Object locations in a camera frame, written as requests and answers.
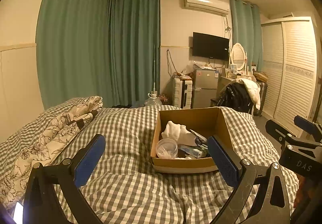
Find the blue white tissue pack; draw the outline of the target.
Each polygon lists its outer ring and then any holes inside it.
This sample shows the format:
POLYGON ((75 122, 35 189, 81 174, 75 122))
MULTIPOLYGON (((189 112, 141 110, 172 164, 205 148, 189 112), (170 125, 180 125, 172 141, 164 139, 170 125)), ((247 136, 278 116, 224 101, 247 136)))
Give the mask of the blue white tissue pack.
POLYGON ((185 152, 186 154, 193 156, 196 159, 205 158, 207 155, 206 151, 203 151, 202 149, 198 149, 196 147, 187 146, 187 145, 179 145, 179 149, 185 152))

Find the clear plastic water bottle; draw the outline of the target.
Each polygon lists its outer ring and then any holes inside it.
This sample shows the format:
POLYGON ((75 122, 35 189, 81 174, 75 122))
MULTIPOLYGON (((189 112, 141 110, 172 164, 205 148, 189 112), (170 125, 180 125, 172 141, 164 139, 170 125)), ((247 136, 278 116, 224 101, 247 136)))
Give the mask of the clear plastic water bottle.
POLYGON ((175 140, 162 139, 156 144, 156 155, 160 159, 175 159, 178 155, 178 145, 175 140))

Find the white cloth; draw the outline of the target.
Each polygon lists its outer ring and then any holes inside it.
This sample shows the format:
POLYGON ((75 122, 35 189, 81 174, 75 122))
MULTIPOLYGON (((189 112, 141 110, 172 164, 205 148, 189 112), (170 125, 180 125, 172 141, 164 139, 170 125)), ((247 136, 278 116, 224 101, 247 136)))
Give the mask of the white cloth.
POLYGON ((163 139, 172 139, 178 145, 187 145, 196 147, 196 136, 187 130, 185 125, 176 124, 173 121, 168 121, 165 130, 161 133, 163 139))

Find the green checkered bed cover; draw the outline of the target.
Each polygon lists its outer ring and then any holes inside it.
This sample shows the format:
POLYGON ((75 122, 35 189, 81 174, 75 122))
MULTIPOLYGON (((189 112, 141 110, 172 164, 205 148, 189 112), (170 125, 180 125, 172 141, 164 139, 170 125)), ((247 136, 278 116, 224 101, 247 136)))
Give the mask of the green checkered bed cover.
POLYGON ((81 188, 103 223, 209 223, 232 193, 219 172, 169 175, 153 168, 160 110, 102 108, 53 161, 73 157, 96 134, 105 136, 105 152, 81 188))

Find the glowing phone screen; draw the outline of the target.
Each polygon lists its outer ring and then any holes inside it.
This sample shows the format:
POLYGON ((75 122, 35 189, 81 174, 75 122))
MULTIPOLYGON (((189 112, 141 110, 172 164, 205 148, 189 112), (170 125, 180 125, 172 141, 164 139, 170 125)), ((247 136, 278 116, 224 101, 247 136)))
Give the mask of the glowing phone screen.
POLYGON ((17 202, 14 209, 14 215, 13 215, 13 220, 16 224, 23 224, 23 213, 24 213, 23 205, 17 202))

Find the chair with dark clothes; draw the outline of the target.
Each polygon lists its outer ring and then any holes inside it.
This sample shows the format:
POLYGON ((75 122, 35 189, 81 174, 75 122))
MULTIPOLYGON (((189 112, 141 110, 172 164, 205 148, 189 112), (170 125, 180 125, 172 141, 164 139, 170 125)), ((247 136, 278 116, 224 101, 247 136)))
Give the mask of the chair with dark clothes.
POLYGON ((211 107, 213 106, 229 107, 238 112, 252 114, 261 106, 260 85, 249 79, 234 79, 211 99, 211 107))

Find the white wardrobe sliding doors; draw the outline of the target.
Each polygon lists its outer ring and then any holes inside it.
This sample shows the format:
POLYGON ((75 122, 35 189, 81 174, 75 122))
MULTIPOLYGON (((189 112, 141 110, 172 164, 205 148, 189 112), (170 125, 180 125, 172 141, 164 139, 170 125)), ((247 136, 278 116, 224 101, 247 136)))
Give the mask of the white wardrobe sliding doors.
POLYGON ((295 116, 309 118, 317 87, 317 44, 309 16, 268 21, 262 28, 262 71, 268 76, 263 114, 299 137, 295 116))

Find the large clear water jug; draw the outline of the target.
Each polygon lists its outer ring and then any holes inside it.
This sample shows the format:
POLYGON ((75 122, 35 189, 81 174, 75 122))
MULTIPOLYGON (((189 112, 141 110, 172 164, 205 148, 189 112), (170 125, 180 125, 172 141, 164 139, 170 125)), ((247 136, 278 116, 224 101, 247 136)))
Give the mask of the large clear water jug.
POLYGON ((157 96, 156 92, 151 92, 148 94, 148 99, 144 102, 145 106, 162 106, 160 98, 157 96))

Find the white oval vanity mirror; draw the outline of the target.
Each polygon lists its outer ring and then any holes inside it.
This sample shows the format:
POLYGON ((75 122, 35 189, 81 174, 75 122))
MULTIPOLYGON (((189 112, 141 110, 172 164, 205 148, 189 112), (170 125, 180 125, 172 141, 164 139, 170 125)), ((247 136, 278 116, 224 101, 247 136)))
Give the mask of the white oval vanity mirror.
POLYGON ((230 51, 230 65, 237 71, 243 70, 247 63, 247 54, 240 43, 235 43, 230 51))

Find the small grey refrigerator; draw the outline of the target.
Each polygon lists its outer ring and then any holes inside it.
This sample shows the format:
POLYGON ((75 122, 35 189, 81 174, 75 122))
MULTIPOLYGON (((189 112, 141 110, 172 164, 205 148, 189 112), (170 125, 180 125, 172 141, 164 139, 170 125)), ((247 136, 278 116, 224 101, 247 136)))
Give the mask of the small grey refrigerator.
POLYGON ((218 77, 214 70, 196 69, 193 72, 192 108, 211 106, 217 94, 218 77))

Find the white suitcase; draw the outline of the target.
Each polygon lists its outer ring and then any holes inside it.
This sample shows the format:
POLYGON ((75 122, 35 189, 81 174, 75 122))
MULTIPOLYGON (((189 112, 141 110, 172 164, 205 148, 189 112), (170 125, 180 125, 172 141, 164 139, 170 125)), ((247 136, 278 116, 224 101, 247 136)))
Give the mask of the white suitcase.
POLYGON ((172 105, 180 109, 190 109, 192 104, 192 78, 184 75, 172 78, 172 105))

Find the large green curtain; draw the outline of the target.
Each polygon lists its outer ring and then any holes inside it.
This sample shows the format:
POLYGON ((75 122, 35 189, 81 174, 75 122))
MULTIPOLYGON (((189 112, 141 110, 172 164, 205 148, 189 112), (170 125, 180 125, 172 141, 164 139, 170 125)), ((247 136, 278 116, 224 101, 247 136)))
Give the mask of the large green curtain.
POLYGON ((160 89, 160 0, 42 0, 35 40, 45 108, 133 105, 160 89))

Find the narrow green curtain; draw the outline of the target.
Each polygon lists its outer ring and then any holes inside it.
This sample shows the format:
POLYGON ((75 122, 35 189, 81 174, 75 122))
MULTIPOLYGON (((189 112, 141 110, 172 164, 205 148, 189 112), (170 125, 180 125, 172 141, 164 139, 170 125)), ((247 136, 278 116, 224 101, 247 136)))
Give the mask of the narrow green curtain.
POLYGON ((243 46, 249 68, 254 64, 257 71, 261 71, 263 49, 259 7, 243 0, 229 1, 233 44, 240 43, 243 46))

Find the white air conditioner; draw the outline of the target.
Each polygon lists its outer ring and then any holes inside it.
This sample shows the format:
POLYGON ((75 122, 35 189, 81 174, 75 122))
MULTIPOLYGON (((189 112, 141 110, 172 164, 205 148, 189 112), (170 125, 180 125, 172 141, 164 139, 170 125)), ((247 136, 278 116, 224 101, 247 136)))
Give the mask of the white air conditioner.
POLYGON ((219 0, 185 0, 185 8, 221 16, 229 14, 229 3, 219 0))

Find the black wall television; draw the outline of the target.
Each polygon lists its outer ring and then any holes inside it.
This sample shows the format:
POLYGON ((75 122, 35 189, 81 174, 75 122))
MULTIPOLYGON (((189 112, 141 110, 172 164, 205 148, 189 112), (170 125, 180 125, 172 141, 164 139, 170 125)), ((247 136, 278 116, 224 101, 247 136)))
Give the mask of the black wall television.
POLYGON ((229 39, 193 32, 192 55, 216 60, 229 60, 229 39))

